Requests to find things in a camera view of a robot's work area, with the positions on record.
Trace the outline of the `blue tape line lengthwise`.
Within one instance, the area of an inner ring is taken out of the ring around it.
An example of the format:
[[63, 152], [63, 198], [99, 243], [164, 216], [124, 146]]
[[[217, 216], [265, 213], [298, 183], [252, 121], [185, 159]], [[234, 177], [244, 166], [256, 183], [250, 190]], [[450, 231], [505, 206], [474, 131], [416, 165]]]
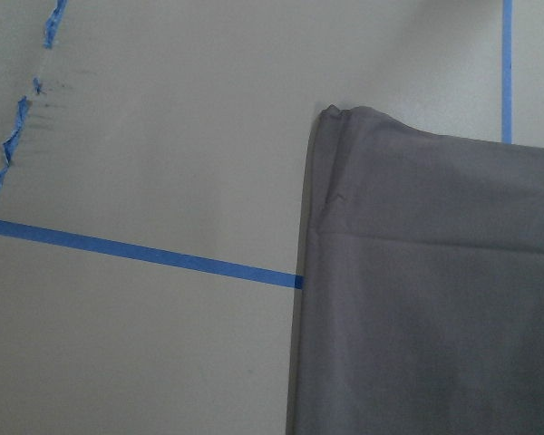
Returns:
[[33, 100], [44, 93], [43, 70], [66, 6], [65, 1], [0, 1], [0, 191]]

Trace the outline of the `dark brown t-shirt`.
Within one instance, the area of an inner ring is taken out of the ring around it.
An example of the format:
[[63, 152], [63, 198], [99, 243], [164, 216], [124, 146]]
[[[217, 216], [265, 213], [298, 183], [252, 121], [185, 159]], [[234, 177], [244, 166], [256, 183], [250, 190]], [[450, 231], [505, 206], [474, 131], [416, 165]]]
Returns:
[[544, 434], [544, 149], [318, 120], [298, 434]]

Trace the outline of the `blue tape line crosswise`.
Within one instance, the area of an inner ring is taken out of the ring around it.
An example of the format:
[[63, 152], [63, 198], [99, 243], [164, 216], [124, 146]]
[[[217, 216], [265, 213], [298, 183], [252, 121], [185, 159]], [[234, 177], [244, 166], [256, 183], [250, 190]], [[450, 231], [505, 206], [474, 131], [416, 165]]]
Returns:
[[0, 220], [0, 236], [68, 247], [107, 256], [128, 258], [163, 266], [179, 267], [296, 290], [302, 289], [304, 284], [304, 277], [301, 275], [4, 220]]

